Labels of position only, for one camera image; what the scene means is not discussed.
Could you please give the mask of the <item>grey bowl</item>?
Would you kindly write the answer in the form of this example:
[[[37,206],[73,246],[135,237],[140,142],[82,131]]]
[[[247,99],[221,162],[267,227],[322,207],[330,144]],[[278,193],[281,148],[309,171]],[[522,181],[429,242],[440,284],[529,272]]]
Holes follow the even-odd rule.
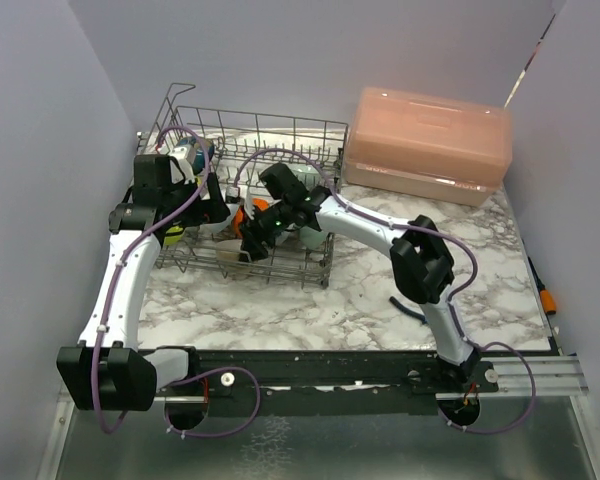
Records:
[[[233,222],[234,218],[236,217],[236,215],[241,207],[242,207],[241,201],[234,202],[234,203],[228,203],[227,204],[228,215],[220,222],[209,224],[208,230],[212,234],[217,234],[217,233],[223,231],[224,229],[228,228],[231,225],[231,223]]]

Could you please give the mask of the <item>beige patterned bowl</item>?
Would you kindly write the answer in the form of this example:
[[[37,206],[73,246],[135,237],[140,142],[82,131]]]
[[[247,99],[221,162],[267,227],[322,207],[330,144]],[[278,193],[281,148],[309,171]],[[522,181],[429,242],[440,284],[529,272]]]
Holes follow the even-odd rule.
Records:
[[[240,239],[230,239],[217,242],[215,244],[216,258],[218,261],[238,262],[241,256],[242,241]]]

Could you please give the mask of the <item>white round bowl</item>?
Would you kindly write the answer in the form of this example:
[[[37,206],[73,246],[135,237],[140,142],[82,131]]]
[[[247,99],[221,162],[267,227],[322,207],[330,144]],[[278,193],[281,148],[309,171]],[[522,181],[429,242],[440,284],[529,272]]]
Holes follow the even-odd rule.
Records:
[[[263,198],[255,197],[252,199],[253,208],[259,211],[263,211],[269,208],[269,202]],[[242,237],[242,233],[240,231],[240,225],[245,221],[245,212],[244,208],[240,207],[236,215],[234,216],[231,228],[232,231],[238,238]]]

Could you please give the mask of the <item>dark brown bowl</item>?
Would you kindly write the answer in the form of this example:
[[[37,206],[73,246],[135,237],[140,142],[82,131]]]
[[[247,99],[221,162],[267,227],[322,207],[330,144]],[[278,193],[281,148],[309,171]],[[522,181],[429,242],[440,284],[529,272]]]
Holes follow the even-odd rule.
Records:
[[[212,141],[202,138],[198,142],[193,136],[182,138],[174,147],[172,155],[180,162],[189,166],[189,170],[197,175],[205,166],[205,154],[212,159],[215,153],[215,145]]]

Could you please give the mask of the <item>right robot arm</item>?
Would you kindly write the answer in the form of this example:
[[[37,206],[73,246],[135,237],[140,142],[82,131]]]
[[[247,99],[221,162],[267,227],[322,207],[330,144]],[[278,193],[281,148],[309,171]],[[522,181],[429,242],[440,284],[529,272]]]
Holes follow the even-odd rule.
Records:
[[[430,218],[394,220],[348,202],[326,186],[309,190],[283,163],[265,169],[259,180],[274,203],[248,213],[239,226],[243,260],[266,259],[276,239],[292,226],[342,235],[378,251],[390,260],[399,292],[424,314],[436,342],[441,383],[461,391],[474,381],[480,353],[465,338],[453,305],[450,238]]]

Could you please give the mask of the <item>celadon green bowl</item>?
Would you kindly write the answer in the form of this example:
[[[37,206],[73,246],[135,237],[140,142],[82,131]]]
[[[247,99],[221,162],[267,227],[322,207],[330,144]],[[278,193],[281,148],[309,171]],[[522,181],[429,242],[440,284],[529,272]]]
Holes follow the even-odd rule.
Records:
[[[326,231],[317,231],[308,226],[305,226],[299,231],[300,242],[307,250],[317,251],[325,243],[329,236]]]

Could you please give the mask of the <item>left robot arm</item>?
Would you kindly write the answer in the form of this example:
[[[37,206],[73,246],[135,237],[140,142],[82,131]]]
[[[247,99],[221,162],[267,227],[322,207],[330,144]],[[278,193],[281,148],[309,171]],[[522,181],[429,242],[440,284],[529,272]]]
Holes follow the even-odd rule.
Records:
[[[99,294],[76,345],[56,359],[81,410],[146,411],[157,391],[186,395],[201,371],[185,348],[138,348],[138,327],[150,273],[172,227],[222,226],[236,212],[225,203],[215,173],[195,167],[196,156],[177,147],[140,154],[133,183],[109,214],[109,252]]]

